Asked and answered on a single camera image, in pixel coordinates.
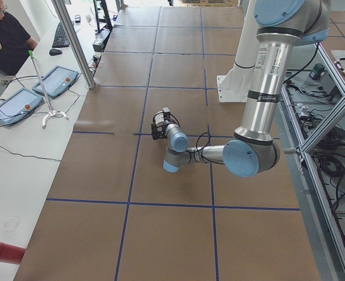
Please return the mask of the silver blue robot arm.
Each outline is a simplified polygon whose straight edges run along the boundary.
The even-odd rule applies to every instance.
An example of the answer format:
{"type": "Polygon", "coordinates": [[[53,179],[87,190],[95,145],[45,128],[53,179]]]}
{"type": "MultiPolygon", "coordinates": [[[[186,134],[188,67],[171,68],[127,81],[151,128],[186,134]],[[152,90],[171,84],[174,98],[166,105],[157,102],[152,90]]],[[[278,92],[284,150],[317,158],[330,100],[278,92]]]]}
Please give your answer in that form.
{"type": "Polygon", "coordinates": [[[168,140],[163,168],[176,173],[189,163],[225,165],[237,177],[252,177],[273,168],[280,150],[270,134],[280,100],[287,62],[293,47],[319,43],[329,33],[330,1],[256,1],[253,17],[258,24],[259,48],[241,125],[225,145],[189,147],[167,108],[153,116],[154,139],[168,140]]]}

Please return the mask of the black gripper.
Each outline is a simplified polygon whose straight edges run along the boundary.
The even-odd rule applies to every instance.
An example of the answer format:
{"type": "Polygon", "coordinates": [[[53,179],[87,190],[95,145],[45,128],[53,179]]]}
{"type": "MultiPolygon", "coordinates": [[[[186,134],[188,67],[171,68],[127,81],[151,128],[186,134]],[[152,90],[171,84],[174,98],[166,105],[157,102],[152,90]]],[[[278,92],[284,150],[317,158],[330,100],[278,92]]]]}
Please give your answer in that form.
{"type": "Polygon", "coordinates": [[[166,128],[167,125],[170,124],[170,121],[171,118],[169,112],[158,112],[153,116],[151,122],[151,135],[153,140],[167,138],[166,128]]]}

